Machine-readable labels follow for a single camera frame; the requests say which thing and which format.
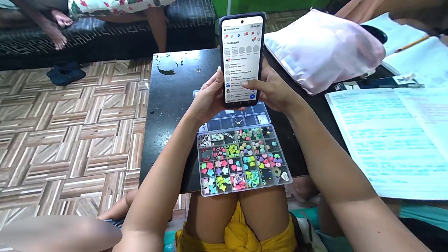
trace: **yellow shorts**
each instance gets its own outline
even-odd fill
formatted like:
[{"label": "yellow shorts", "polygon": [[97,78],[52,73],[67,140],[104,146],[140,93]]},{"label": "yellow shorts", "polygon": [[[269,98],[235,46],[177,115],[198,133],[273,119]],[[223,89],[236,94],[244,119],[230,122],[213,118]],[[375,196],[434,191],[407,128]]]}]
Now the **yellow shorts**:
[{"label": "yellow shorts", "polygon": [[283,232],[267,240],[258,241],[255,234],[246,225],[246,220],[239,201],[237,202],[237,207],[233,213],[232,219],[225,227],[224,243],[211,244],[202,242],[185,231],[185,224],[183,230],[176,232],[176,248],[178,252],[292,252],[296,247],[297,241],[294,237],[294,226],[291,216],[289,216],[288,227]]}]

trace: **hand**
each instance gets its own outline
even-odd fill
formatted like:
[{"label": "hand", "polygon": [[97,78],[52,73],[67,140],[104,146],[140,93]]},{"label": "hand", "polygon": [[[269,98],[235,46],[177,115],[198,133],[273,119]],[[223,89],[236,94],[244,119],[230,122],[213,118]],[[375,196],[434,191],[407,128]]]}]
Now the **hand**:
[{"label": "hand", "polygon": [[225,109],[222,93],[223,84],[224,74],[221,71],[221,66],[218,66],[216,73],[202,85],[201,90],[199,90],[185,113],[195,118],[198,127],[210,121],[217,113]]},{"label": "hand", "polygon": [[305,102],[278,73],[263,58],[261,81],[250,80],[241,83],[247,89],[256,89],[260,92],[259,100],[266,103],[271,109],[279,112],[289,112]]}]

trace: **pink fabric bag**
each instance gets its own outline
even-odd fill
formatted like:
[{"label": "pink fabric bag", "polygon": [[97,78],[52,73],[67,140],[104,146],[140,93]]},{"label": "pink fabric bag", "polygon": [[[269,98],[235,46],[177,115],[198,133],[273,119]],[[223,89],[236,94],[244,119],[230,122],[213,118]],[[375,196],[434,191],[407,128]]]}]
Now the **pink fabric bag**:
[{"label": "pink fabric bag", "polygon": [[264,43],[310,95],[374,70],[386,55],[381,42],[358,24],[315,9],[266,34]]}]

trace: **notebook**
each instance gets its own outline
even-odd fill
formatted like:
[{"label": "notebook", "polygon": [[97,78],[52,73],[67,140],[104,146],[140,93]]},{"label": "notebook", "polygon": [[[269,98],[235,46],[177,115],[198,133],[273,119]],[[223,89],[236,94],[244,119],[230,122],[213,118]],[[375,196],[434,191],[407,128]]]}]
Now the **notebook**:
[{"label": "notebook", "polygon": [[388,40],[384,44],[386,57],[382,65],[395,75],[415,73],[415,79],[426,87],[448,87],[448,47],[437,37],[431,37],[406,50],[394,53],[395,50],[415,42],[427,33],[400,25],[385,13],[363,24],[382,30]]},{"label": "notebook", "polygon": [[325,96],[351,157],[378,195],[448,200],[448,88]]}]

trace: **bead organizer box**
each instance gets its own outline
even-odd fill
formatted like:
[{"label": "bead organizer box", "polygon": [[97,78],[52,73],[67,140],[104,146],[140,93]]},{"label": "bead organizer box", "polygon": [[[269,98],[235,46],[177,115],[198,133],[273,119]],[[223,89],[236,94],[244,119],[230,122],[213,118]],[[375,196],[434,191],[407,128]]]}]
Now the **bead organizer box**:
[{"label": "bead organizer box", "polygon": [[293,181],[272,125],[201,133],[197,141],[203,196]]},{"label": "bead organizer box", "polygon": [[[193,97],[199,90],[193,91]],[[245,111],[223,110],[216,114],[209,122],[199,128],[198,133],[205,133],[216,130],[227,130],[235,127],[253,127],[271,123],[266,106],[259,101],[252,107],[247,107]]]}]

